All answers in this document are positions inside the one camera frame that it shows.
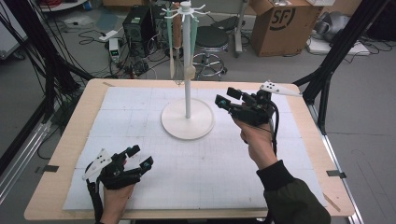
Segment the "dark green sleeve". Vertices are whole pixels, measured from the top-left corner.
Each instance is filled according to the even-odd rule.
[[[276,223],[327,224],[329,212],[303,180],[294,178],[283,161],[257,172],[264,185],[264,197]]]

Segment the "gray floor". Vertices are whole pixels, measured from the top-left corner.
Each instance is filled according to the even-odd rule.
[[[102,12],[95,10],[81,13],[98,20]],[[119,29],[121,22],[122,19],[119,19],[113,29]],[[245,28],[251,29],[251,24],[252,19],[247,18]],[[81,46],[78,44],[81,40],[78,33],[63,34],[70,53],[89,72],[105,69],[108,56],[103,44]],[[245,47],[244,53],[235,58],[232,41],[230,45],[228,53],[220,54],[228,68],[222,81],[264,82],[271,79],[274,82],[291,83],[315,71],[324,59],[324,56],[312,55],[306,50],[294,57],[259,58],[251,47]],[[162,53],[158,52],[156,57],[161,58]],[[363,220],[369,224],[396,223],[395,59],[394,49],[355,57],[352,63],[342,62],[333,76],[330,91],[326,122],[328,136],[347,175],[347,183]],[[168,63],[158,65],[155,73],[152,70],[148,72],[147,78],[154,79],[156,75],[158,79],[168,79],[168,69]],[[3,154],[43,97],[28,60],[9,58],[0,62],[0,93],[0,152]],[[43,145],[40,149],[43,156],[51,155],[59,138],[57,132]],[[23,212],[41,176],[36,169],[47,162],[37,155],[33,156],[0,205],[0,223],[92,223],[31,222],[24,219]],[[333,223],[346,222],[342,218],[334,218]]]

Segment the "stool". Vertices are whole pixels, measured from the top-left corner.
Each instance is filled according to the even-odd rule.
[[[220,52],[228,47],[228,35],[224,31],[213,26],[200,26],[197,29],[195,45],[204,52],[194,55],[194,59],[201,60],[193,63],[196,68],[196,79],[200,76],[213,77],[227,73],[223,60],[212,52]]]

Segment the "paper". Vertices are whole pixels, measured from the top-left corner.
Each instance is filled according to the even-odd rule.
[[[211,106],[216,124],[203,138],[185,141],[171,136],[161,123],[165,106],[183,98],[184,89],[109,88],[78,159],[64,209],[91,210],[86,182],[81,179],[85,168],[102,148],[112,155],[133,145],[139,145],[141,151],[127,160],[126,170],[149,156],[154,164],[136,184],[127,209],[266,207],[248,145],[240,139],[240,130],[230,115],[215,105],[217,94],[228,97],[226,90],[191,90],[192,98]],[[273,94],[272,100],[280,111],[278,157],[326,205],[286,97]]]

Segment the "power strip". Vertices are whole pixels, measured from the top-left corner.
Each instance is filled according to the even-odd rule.
[[[99,36],[99,39],[102,41],[107,41],[111,36],[116,35],[117,31],[112,30],[106,34],[106,36]]]

